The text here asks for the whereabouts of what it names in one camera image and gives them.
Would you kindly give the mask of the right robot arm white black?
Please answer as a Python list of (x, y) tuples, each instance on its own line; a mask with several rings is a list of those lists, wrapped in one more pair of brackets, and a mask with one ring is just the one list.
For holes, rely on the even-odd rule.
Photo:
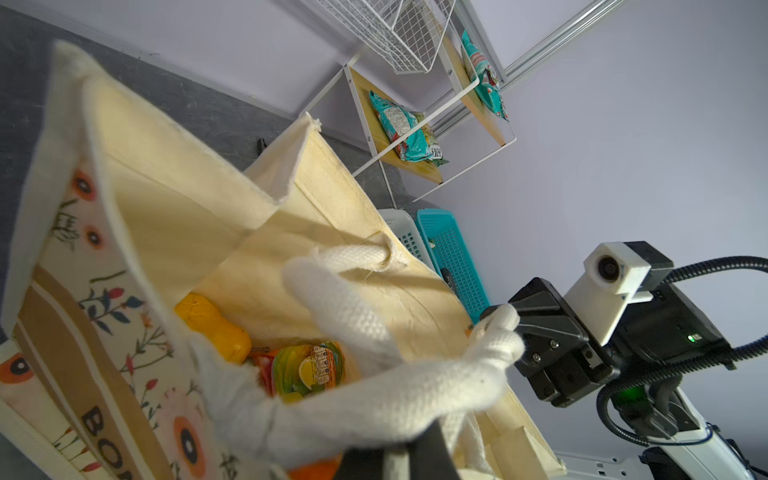
[(695, 412), (681, 383), (687, 374), (732, 370), (766, 354), (766, 338), (732, 347), (669, 282), (651, 291), (649, 301), (628, 306), (604, 346), (542, 278), (509, 303), (520, 314), (528, 349), (516, 367), (540, 400), (567, 408), (595, 394), (600, 421), (643, 447), (641, 460), (656, 479), (753, 478), (756, 468)]

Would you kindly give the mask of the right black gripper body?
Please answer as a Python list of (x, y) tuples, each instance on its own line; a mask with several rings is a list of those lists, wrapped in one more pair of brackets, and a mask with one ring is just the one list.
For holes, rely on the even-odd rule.
[(525, 345), (515, 367), (539, 400), (565, 408), (619, 377), (616, 362), (549, 281), (533, 278), (509, 304)]

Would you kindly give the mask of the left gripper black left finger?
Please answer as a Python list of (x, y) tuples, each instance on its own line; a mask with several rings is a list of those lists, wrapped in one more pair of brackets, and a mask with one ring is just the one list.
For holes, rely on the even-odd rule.
[(341, 459), (334, 480), (382, 480), (383, 449), (350, 449)]

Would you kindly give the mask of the orange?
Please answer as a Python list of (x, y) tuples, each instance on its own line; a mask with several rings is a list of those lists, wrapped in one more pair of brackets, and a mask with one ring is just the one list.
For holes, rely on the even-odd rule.
[(313, 464), (293, 469), (288, 472), (291, 480), (333, 480), (339, 470), (340, 456), (317, 461)]

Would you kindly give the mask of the cream floral tote bag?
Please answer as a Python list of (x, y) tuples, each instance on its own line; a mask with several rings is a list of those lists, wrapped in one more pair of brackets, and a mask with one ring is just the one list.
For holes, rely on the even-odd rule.
[[(315, 119), (241, 171), (77, 46), (50, 67), (1, 322), (111, 477), (279, 478), (435, 420), (461, 479), (565, 473), (507, 383), (517, 313), (472, 328)], [(344, 383), (269, 396), (174, 312), (191, 292), (252, 350), (336, 342)]]

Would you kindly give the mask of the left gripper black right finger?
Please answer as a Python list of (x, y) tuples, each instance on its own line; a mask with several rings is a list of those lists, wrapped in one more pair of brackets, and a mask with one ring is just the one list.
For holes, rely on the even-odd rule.
[(459, 480), (437, 420), (407, 444), (407, 452), (411, 480)]

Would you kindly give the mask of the yellow pear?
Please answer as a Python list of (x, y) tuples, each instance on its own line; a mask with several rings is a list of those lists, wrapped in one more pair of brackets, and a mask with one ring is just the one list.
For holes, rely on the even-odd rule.
[(227, 320), (206, 297), (191, 292), (174, 312), (193, 331), (202, 334), (229, 363), (241, 365), (252, 350), (252, 341), (241, 327)]

